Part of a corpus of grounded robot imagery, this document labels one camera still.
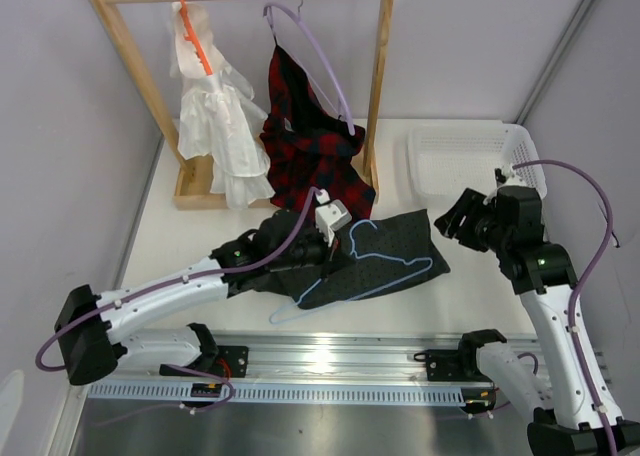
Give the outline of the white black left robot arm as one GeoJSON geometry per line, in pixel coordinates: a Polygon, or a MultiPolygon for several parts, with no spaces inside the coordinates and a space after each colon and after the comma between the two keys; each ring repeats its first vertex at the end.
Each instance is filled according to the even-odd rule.
{"type": "Polygon", "coordinates": [[[85,385],[111,374],[127,353],[124,338],[146,324],[247,291],[284,295],[284,277],[307,267],[329,271],[337,230],[350,220],[334,205],[318,209],[314,222],[279,210],[185,271],[140,289],[96,294],[87,285],[75,288],[54,326],[70,383],[85,385]]]}

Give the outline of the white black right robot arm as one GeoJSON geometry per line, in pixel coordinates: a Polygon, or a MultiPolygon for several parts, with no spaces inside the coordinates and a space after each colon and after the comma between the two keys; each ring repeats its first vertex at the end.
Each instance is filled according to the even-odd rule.
{"type": "Polygon", "coordinates": [[[535,455],[628,455],[639,448],[639,425],[615,402],[590,345],[568,252],[544,238],[542,201],[527,186],[504,185],[485,196],[466,189],[436,219],[440,234],[479,252],[493,252],[535,329],[548,373],[526,368],[499,332],[462,336],[456,365],[468,379],[488,377],[527,424],[535,455]]]}

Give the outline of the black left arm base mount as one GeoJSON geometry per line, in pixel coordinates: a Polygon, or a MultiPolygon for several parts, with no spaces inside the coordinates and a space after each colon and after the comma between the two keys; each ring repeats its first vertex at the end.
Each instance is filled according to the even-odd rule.
{"type": "Polygon", "coordinates": [[[189,376],[204,373],[222,378],[244,378],[247,372],[249,348],[223,345],[218,353],[202,354],[199,348],[184,351],[159,366],[162,376],[189,376]]]}

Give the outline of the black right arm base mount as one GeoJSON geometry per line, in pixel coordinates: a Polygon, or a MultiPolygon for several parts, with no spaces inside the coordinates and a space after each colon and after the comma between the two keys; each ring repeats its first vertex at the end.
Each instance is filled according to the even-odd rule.
{"type": "Polygon", "coordinates": [[[430,382],[489,383],[490,379],[477,370],[464,366],[464,358],[458,350],[430,349],[413,354],[413,360],[421,363],[430,382]]]}

